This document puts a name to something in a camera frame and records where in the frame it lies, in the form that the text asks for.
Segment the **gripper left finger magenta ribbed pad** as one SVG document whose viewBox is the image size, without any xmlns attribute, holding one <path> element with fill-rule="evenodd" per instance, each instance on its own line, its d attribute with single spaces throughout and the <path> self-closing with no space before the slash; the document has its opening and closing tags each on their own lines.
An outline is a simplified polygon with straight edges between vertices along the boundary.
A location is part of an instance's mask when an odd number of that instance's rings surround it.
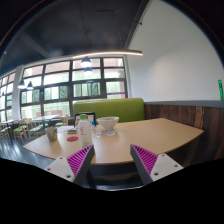
<svg viewBox="0 0 224 224">
<path fill-rule="evenodd" d="M 81 186 L 94 155 L 94 146 L 89 145 L 68 157 L 59 156 L 45 170 Z"/>
</svg>

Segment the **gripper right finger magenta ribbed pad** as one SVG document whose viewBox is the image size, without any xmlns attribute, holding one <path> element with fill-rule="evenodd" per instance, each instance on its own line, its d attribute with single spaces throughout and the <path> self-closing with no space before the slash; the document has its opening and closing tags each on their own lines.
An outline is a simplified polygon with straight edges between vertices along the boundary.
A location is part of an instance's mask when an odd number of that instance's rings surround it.
<svg viewBox="0 0 224 224">
<path fill-rule="evenodd" d="M 131 145 L 130 154 L 144 185 L 182 169 L 182 166 L 167 154 L 155 154 L 137 145 Z"/>
</svg>

